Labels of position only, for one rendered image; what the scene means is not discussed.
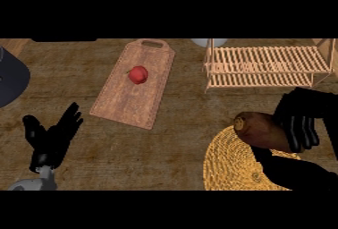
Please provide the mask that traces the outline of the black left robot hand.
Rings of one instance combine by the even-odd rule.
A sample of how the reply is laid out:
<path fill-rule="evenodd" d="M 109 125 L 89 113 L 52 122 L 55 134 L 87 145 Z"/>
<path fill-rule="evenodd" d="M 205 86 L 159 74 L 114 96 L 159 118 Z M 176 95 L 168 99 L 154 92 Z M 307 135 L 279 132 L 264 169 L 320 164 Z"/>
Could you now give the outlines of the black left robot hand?
<path fill-rule="evenodd" d="M 32 147 L 30 170 L 37 173 L 47 165 L 56 169 L 63 161 L 71 140 L 80 129 L 83 118 L 78 104 L 72 103 L 62 117 L 49 129 L 46 129 L 32 115 L 22 117 L 25 127 L 25 139 Z"/>

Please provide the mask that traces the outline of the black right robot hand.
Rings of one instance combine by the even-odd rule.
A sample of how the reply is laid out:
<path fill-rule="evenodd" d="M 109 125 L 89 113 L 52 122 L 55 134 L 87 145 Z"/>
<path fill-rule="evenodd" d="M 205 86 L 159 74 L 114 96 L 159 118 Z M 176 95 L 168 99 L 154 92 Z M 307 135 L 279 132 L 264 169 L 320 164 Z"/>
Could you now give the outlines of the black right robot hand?
<path fill-rule="evenodd" d="M 282 126 L 291 151 L 319 145 L 314 119 L 322 119 L 338 158 L 338 95 L 313 89 L 295 88 L 282 95 L 273 122 Z M 338 174 L 317 164 L 277 157 L 269 149 L 251 147 L 269 180 L 292 191 L 338 191 Z"/>

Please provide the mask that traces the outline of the brown sweet potato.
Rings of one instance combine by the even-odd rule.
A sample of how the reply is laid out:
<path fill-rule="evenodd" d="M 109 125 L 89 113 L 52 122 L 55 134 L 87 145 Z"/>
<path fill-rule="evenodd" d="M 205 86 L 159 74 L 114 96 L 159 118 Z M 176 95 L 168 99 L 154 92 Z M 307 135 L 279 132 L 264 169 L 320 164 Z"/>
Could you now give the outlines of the brown sweet potato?
<path fill-rule="evenodd" d="M 272 115 L 260 112 L 241 112 L 233 119 L 233 130 L 248 145 L 291 153 L 282 127 L 272 121 Z"/>

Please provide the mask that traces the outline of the round woven yellow placemat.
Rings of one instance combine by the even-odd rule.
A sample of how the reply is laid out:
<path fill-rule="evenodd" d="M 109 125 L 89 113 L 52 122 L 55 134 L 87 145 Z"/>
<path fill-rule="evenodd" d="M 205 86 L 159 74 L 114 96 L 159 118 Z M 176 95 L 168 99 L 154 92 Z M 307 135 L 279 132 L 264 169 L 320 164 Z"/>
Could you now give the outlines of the round woven yellow placemat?
<path fill-rule="evenodd" d="M 249 146 L 229 126 L 208 144 L 204 160 L 207 191 L 288 191 L 263 173 Z"/>

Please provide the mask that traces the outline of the wooden tiered shelf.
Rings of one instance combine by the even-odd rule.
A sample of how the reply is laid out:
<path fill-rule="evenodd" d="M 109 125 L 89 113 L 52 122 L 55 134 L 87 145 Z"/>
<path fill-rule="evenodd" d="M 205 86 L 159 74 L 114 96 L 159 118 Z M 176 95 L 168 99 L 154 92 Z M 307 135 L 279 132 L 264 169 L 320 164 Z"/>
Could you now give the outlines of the wooden tiered shelf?
<path fill-rule="evenodd" d="M 335 43 L 323 38 L 314 46 L 207 47 L 207 89 L 313 89 L 334 74 Z"/>

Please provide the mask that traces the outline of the dark grey round object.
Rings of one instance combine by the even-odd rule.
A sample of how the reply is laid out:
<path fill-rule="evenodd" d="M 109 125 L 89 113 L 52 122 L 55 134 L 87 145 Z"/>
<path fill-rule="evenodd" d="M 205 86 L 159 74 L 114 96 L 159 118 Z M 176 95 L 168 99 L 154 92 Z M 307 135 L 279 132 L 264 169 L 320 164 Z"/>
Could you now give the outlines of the dark grey round object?
<path fill-rule="evenodd" d="M 6 106 L 22 94 L 31 79 L 30 68 L 0 47 L 0 107 Z"/>

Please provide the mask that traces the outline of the wooden cutting board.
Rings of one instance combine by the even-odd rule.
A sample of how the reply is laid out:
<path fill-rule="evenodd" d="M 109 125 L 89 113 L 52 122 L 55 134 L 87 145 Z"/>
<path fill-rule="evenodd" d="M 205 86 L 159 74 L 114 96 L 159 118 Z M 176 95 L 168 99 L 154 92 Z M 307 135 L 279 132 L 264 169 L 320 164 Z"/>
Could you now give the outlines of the wooden cutting board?
<path fill-rule="evenodd" d="M 164 40 L 140 38 L 124 47 L 90 115 L 151 130 L 176 52 Z M 148 79 L 134 84 L 127 71 L 142 66 Z"/>

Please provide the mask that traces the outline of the red bell pepper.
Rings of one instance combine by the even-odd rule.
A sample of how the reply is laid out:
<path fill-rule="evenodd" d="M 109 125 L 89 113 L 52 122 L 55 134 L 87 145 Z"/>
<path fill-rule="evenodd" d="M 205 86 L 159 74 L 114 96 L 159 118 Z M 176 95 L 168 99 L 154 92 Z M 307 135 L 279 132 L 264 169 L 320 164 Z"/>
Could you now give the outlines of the red bell pepper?
<path fill-rule="evenodd" d="M 128 78 L 134 84 L 142 84 L 148 79 L 148 70 L 142 66 L 134 66 L 128 70 Z"/>

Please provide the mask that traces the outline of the black flat object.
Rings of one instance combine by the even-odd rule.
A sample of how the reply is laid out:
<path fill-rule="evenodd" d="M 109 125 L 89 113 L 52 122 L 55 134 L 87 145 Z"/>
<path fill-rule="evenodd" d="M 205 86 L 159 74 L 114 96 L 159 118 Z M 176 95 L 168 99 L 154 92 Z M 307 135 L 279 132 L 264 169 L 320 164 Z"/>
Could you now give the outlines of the black flat object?
<path fill-rule="evenodd" d="M 32 38 L 34 42 L 94 42 L 97 38 Z"/>

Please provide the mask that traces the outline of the pale round object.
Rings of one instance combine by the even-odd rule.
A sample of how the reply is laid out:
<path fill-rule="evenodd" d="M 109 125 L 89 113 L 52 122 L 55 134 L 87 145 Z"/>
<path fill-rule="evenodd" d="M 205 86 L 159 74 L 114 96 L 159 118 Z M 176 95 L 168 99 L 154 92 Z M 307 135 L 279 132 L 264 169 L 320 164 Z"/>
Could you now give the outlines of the pale round object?
<path fill-rule="evenodd" d="M 226 38 L 192 38 L 193 43 L 201 47 L 221 47 L 227 42 Z"/>

